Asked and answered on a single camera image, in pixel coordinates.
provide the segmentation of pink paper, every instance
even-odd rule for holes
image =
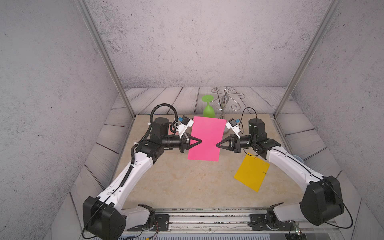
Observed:
[[[225,119],[194,117],[192,137],[197,137],[202,142],[188,150],[188,159],[218,162],[220,148],[216,147],[223,139]]]

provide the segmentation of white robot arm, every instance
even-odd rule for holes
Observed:
[[[216,144],[235,153],[242,148],[253,148],[261,157],[270,161],[292,178],[304,192],[300,203],[276,204],[267,209],[267,226],[273,230],[289,220],[308,220],[321,225],[344,212],[339,181],[333,176],[325,177],[288,153],[281,145],[266,137],[265,124],[261,119],[250,119],[249,135],[238,137],[237,132]]]
[[[178,121],[170,123],[166,118],[152,121],[154,111],[161,106],[169,106]],[[155,209],[140,204],[122,211],[124,202],[144,173],[161,156],[164,150],[178,147],[183,153],[201,143],[200,139],[185,133],[193,121],[186,116],[177,117],[176,110],[169,104],[160,104],[150,115],[150,127],[143,138],[131,149],[132,161],[116,177],[116,179],[97,198],[88,197],[83,204],[84,230],[95,234],[103,240],[116,240],[125,229],[140,225],[149,229],[154,224]],[[270,161],[292,178],[304,192],[303,200],[294,204],[276,204],[267,209],[265,221],[273,230],[288,220],[308,220],[320,225],[344,212],[340,185],[332,176],[322,174],[308,168],[273,139],[266,137],[264,122],[260,119],[249,120],[250,135],[239,136],[239,121],[231,119],[231,134],[216,146],[226,150],[241,152],[241,148],[252,147],[264,159]],[[168,129],[174,132],[168,135]]]
[[[156,118],[152,121],[155,110],[161,106],[170,107],[177,121],[171,123],[167,118]],[[146,134],[131,149],[131,163],[97,198],[88,197],[84,201],[83,232],[87,230],[103,240],[117,240],[124,229],[138,225],[143,229],[151,228],[154,224],[155,209],[139,204],[133,209],[122,212],[123,204],[139,179],[165,150],[178,147],[183,153],[201,143],[200,139],[185,132],[192,125],[193,121],[188,117],[178,118],[172,105],[166,103],[157,105],[150,114],[150,126]],[[190,140],[195,140],[196,143],[190,144]]]

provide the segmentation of yellow sheet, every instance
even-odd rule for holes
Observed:
[[[268,171],[269,163],[258,157],[246,155],[234,178],[258,192]]]

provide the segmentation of concrete wall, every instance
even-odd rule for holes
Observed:
[[[125,88],[286,86],[330,0],[86,0]]]
[[[384,226],[384,2],[345,0],[293,92]]]
[[[117,96],[73,0],[0,2],[0,238],[43,239]]]

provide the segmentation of wooden plank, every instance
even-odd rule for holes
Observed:
[[[119,155],[103,146],[95,144],[85,161],[85,166],[91,171],[103,188],[109,184]]]
[[[352,240],[384,239],[384,230],[369,210],[364,201],[361,202]]]
[[[264,98],[273,108],[277,108],[281,98],[283,97],[284,89],[282,87],[251,87],[257,94]]]
[[[203,114],[204,108],[207,106],[207,103],[203,102],[201,98],[204,95],[212,95],[214,99],[218,98],[217,93],[211,92],[211,90],[215,87],[208,87],[208,88],[199,88],[199,95],[197,97],[197,103],[196,103],[196,110],[195,114]],[[216,108],[216,104],[218,103],[218,100],[210,103],[210,105],[214,108],[215,114],[221,114],[221,110],[218,110]]]
[[[218,89],[219,89],[219,92],[220,92],[220,93],[224,93],[224,89],[225,89],[225,87],[218,87]],[[236,93],[235,90],[230,91],[229,93],[231,94],[231,95],[229,95],[229,96],[232,97],[235,101],[237,101],[237,102],[239,103],[239,105],[238,105],[237,103],[235,103],[232,99],[229,99],[229,101],[228,101],[228,103],[227,103],[227,106],[224,108],[224,113],[225,113],[225,114],[242,114],[244,108],[246,108],[245,105],[244,105],[244,103],[243,103],[243,101],[238,97],[237,94],[232,94],[232,93]],[[232,106],[233,104],[235,104],[235,105],[237,106],[237,108],[236,108],[236,107],[233,107],[233,108],[236,109],[237,111],[234,111],[234,110],[231,108],[231,106]]]
[[[287,101],[281,113],[302,114],[303,111],[295,101]]]
[[[128,97],[128,100],[131,101],[137,97],[140,93],[144,92],[147,88],[124,88],[125,94]],[[112,106],[114,108],[125,108],[124,102],[121,99],[120,94],[116,97],[116,100]]]
[[[128,129],[128,127],[104,125],[96,139],[96,143],[99,143],[112,151],[120,153]]]
[[[157,98],[155,98],[141,113],[141,115],[144,114],[150,114],[152,109],[159,105],[160,103],[169,103],[173,104],[179,95],[182,87],[177,88],[166,88],[164,91],[162,91]],[[160,107],[156,110],[155,114],[167,114],[169,111],[169,107]]]
[[[328,233],[331,240],[345,240],[342,233]]]
[[[291,145],[293,154],[302,159],[306,159],[326,147],[315,130],[294,133],[287,135],[286,138]]]
[[[246,107],[251,107],[257,113],[274,113],[275,109],[269,105],[259,94],[250,87],[235,87],[237,93],[243,93],[245,98],[242,99]]]
[[[341,171],[339,164],[337,164],[335,158],[333,157],[328,148],[306,159],[304,163],[308,167],[323,174],[326,177],[337,177],[337,175]]]
[[[347,240],[352,238],[353,228],[356,224],[356,219],[360,207],[361,197],[359,193],[356,191],[353,184],[347,178],[347,175],[344,172],[341,172],[339,177],[337,178],[340,182],[341,194],[343,198],[344,204],[347,206],[349,211],[351,212],[353,218],[353,226],[349,229],[340,229],[343,237]],[[334,218],[337,225],[341,227],[348,227],[351,224],[351,218],[347,210],[344,210],[344,213]]]
[[[304,114],[280,114],[278,121],[286,135],[314,129]]]
[[[84,227],[83,223],[83,203],[89,197],[97,197],[99,193],[103,191],[103,188],[92,176],[91,172],[83,166],[77,177],[72,189],[71,195],[73,203],[80,219],[81,227]]]
[[[127,108],[111,109],[104,124],[129,127],[133,117],[129,114]]]
[[[148,88],[130,101],[135,114],[140,114],[164,90],[165,88]]]
[[[51,226],[52,240],[78,239],[81,234],[79,218],[77,217],[70,194],[68,193]]]
[[[179,96],[176,98],[173,106],[175,107],[177,114],[193,114],[195,112],[195,106],[199,88],[183,88]]]

